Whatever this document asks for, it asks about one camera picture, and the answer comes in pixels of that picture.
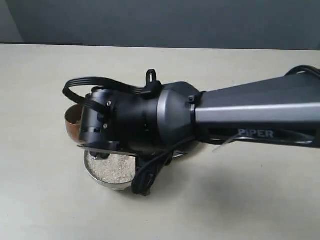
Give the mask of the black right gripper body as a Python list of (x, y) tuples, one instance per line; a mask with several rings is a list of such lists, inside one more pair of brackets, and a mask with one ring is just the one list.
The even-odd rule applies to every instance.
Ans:
[(96, 153), (151, 155), (160, 151), (158, 98), (95, 87), (90, 99), (103, 104), (106, 114), (88, 107), (82, 112), (80, 147)]

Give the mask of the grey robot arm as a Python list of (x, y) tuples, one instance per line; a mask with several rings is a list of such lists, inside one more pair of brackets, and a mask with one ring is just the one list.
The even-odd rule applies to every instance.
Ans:
[(90, 151), (150, 155), (185, 152), (193, 142), (243, 141), (318, 148), (320, 79), (311, 73), (199, 91), (186, 82), (144, 88), (99, 79), (86, 96), (80, 144)]

